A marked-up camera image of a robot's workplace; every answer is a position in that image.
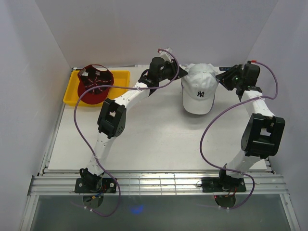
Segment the white baseball cap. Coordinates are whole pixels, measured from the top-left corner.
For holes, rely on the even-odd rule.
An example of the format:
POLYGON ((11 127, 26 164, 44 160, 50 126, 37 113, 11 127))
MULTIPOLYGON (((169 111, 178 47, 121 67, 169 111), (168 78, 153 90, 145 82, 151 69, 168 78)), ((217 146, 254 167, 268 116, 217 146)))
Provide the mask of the white baseball cap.
POLYGON ((184 109, 194 115, 208 114, 215 101, 218 72, 212 64, 190 64, 181 78, 184 109))

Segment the red baseball cap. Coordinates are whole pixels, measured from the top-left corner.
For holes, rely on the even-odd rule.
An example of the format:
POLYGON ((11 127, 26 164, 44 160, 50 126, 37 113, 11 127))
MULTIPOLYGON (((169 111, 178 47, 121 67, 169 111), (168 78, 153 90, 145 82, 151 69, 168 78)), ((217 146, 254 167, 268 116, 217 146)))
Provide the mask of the red baseball cap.
MULTIPOLYGON (((108 68, 100 64, 90 64, 80 70, 77 74, 79 85, 77 89, 78 97, 86 90, 93 87, 114 84, 113 74, 108 68)), ((82 102, 90 105, 102 103, 108 96, 110 87, 100 87, 87 92, 81 99, 82 102)))

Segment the purple baseball cap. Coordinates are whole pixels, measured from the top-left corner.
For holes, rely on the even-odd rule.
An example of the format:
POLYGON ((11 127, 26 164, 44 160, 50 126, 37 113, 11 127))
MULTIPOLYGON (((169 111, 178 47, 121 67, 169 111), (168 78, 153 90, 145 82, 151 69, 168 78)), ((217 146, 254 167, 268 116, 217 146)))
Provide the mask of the purple baseball cap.
POLYGON ((182 85, 184 109, 195 115, 208 114, 214 105, 215 92, 207 88, 189 88, 182 85))

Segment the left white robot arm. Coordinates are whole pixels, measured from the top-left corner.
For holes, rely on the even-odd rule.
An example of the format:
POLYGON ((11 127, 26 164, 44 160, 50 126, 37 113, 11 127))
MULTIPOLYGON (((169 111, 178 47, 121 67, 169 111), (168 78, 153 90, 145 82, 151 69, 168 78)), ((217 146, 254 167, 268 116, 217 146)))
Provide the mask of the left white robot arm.
POLYGON ((113 100, 109 98, 104 100, 97 120, 97 141, 95 146, 90 148, 92 157, 89 163, 79 171, 80 178, 76 181, 75 189, 77 193, 114 193, 120 190, 114 177, 103 178, 106 174, 103 163, 115 139, 124 131, 128 110, 152 95, 160 88, 160 82, 166 79, 174 81, 187 74, 175 59, 165 60, 155 57, 149 68, 142 72, 134 87, 113 100))

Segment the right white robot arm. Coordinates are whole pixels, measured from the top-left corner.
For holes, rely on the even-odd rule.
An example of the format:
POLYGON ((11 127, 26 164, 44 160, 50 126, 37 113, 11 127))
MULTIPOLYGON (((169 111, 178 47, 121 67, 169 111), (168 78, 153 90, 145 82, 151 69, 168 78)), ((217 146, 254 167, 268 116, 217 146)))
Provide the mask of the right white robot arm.
POLYGON ((244 65, 226 68, 216 76, 226 90, 235 90, 240 101, 238 105, 245 106, 250 118, 241 138, 241 151, 219 168, 218 177, 201 179, 203 192, 245 192, 244 176, 248 170, 255 163, 278 152, 285 120, 271 112, 265 102, 267 96, 257 86, 261 65, 251 60, 244 65))

